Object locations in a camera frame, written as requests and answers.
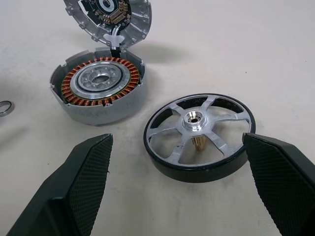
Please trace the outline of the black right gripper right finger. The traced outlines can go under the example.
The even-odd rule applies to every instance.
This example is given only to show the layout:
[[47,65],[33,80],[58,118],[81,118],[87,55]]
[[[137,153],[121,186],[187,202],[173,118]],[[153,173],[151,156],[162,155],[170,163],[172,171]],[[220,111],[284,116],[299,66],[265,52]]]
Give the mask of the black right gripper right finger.
[[315,164],[284,141],[243,134],[257,192],[282,236],[315,236]]

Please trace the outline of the silver motor cover circuit board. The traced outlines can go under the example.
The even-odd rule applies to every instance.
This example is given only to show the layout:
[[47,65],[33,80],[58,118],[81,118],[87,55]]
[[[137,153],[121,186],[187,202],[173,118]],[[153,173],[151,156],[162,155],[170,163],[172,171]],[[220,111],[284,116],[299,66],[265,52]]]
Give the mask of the silver motor cover circuit board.
[[144,40],[152,24],[149,0],[63,0],[65,10],[92,40],[125,50]]

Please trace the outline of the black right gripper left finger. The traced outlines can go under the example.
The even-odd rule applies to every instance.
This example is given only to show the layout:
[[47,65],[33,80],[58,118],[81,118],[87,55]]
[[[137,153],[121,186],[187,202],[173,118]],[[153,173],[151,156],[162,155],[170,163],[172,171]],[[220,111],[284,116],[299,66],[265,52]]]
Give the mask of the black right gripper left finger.
[[112,134],[76,145],[48,176],[6,236],[90,236],[103,198]]

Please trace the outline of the grey motor stator housing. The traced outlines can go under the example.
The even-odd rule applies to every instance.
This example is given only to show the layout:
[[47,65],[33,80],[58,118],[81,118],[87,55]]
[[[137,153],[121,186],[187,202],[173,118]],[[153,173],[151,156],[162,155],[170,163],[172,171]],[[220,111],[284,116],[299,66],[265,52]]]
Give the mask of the grey motor stator housing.
[[101,126],[141,108],[147,94],[146,66],[127,50],[86,50],[55,69],[50,89],[73,120]]

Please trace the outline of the black-rimmed silver spoked rotor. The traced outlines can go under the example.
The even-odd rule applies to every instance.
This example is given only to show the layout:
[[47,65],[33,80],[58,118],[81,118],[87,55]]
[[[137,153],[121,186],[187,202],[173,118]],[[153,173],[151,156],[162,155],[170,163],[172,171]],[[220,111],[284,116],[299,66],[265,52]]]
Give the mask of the black-rimmed silver spoked rotor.
[[[184,96],[165,104],[150,117],[143,133],[144,147],[153,165],[171,179],[188,183],[219,180],[238,171],[248,160],[244,145],[232,148],[213,131],[216,124],[228,121],[246,121],[248,132],[256,132],[253,113],[241,101],[216,93]],[[162,158],[152,148],[151,139],[169,130],[178,131],[181,140],[167,158]],[[187,144],[198,139],[210,141],[223,159],[205,164],[181,164],[179,161]]]

